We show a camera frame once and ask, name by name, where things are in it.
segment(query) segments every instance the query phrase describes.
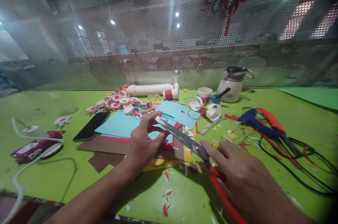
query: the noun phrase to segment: thermos lid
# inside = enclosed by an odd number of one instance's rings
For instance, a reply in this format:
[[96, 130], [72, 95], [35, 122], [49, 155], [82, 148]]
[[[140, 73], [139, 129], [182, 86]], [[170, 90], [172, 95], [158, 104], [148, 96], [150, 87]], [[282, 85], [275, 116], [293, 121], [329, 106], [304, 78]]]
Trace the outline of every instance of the thermos lid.
[[247, 72], [246, 68], [230, 66], [224, 71], [224, 80], [241, 81]]

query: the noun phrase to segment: glue gun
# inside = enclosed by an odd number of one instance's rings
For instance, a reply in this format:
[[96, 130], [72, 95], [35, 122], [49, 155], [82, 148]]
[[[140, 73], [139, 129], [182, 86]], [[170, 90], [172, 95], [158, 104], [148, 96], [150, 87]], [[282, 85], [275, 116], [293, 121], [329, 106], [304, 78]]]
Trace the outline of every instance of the glue gun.
[[240, 118], [238, 118], [238, 122], [243, 122], [242, 124], [245, 124], [246, 126], [251, 126], [252, 128], [259, 130], [268, 138], [279, 140], [279, 137], [282, 137], [279, 131], [273, 130], [263, 125], [258, 119], [256, 119], [256, 115], [257, 111], [255, 109], [248, 110]]

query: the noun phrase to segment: left hand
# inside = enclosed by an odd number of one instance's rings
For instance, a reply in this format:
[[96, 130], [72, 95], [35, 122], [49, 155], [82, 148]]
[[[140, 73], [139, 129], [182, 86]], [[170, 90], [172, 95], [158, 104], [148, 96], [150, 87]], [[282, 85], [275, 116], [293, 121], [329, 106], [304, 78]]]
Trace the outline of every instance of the left hand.
[[[157, 115], [161, 116], [162, 112], [155, 111], [143, 115], [140, 125], [131, 132], [130, 151], [126, 159], [133, 164], [134, 172], [142, 172], [170, 134], [163, 128], [154, 126], [158, 124], [155, 120]], [[158, 131], [160, 134], [152, 140], [148, 134], [154, 131]]]

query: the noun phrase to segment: scissor blade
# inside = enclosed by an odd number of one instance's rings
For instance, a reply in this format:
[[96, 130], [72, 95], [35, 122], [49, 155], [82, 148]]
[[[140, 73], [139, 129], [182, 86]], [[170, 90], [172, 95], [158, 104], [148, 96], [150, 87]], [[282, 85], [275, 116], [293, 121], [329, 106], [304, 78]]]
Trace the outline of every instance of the scissor blade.
[[163, 121], [164, 124], [161, 124], [167, 131], [169, 131], [176, 139], [178, 139], [183, 145], [191, 149], [195, 154], [197, 154], [203, 160], [209, 160], [210, 156], [206, 152], [205, 148], [191, 139], [189, 136], [185, 135], [183, 132], [173, 127], [169, 123]]

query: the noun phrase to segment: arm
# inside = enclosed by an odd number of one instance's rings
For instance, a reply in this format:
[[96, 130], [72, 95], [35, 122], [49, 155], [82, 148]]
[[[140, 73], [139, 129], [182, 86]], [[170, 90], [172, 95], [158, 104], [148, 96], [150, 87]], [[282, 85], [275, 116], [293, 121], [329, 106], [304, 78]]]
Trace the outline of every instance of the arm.
[[[161, 112], [142, 117], [140, 125], [131, 133], [130, 152], [119, 165], [68, 202], [46, 223], [97, 221], [120, 192], [142, 172], [167, 137], [168, 132], [153, 126], [157, 123], [155, 117], [158, 114]], [[148, 137], [148, 133], [153, 131], [161, 132], [154, 140]]]

